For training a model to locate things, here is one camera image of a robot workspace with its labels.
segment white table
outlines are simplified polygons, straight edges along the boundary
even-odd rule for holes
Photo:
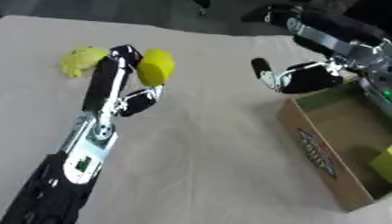
[[[0,210],[67,136],[89,75],[68,79],[79,45],[172,52],[162,101],[119,119],[117,142],[80,223],[390,223],[384,200],[339,210],[275,119],[284,95],[256,81],[255,56],[281,69],[319,57],[288,37],[238,37],[36,17],[0,20]]]

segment gray background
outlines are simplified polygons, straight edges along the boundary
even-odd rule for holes
[[[355,0],[313,0],[315,7],[342,12]],[[207,17],[200,17],[192,0],[0,0],[0,12],[48,18],[71,18],[155,25],[187,32],[228,35],[284,34],[266,24],[244,24],[240,17],[263,4],[288,0],[212,0]]]

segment robotic finger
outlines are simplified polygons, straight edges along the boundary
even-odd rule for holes
[[[253,59],[251,64],[256,78],[278,93],[303,94],[332,88],[343,83],[343,78],[339,76],[339,70],[335,67],[331,68],[330,64],[325,62],[309,62],[290,66],[282,73],[272,71],[265,59]]]

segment printed logo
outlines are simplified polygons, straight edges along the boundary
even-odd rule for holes
[[[299,136],[306,148],[307,157],[319,168],[336,179],[330,152],[324,143],[317,143],[313,136],[302,129],[298,129]]]

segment black robotic finger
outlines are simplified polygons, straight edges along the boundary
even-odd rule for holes
[[[145,89],[137,90],[125,97],[127,108],[120,111],[121,116],[132,116],[154,105],[157,100],[149,95]]]
[[[110,49],[110,57],[114,59],[125,58],[127,66],[137,67],[142,60],[142,54],[132,45],[119,45]]]
[[[284,94],[303,94],[336,87],[342,83],[343,77],[331,75],[323,66],[315,66],[292,73],[289,85],[283,87],[281,92]]]
[[[260,80],[262,78],[262,72],[271,72],[271,66],[266,59],[255,58],[251,61],[253,71],[255,72],[255,77]]]

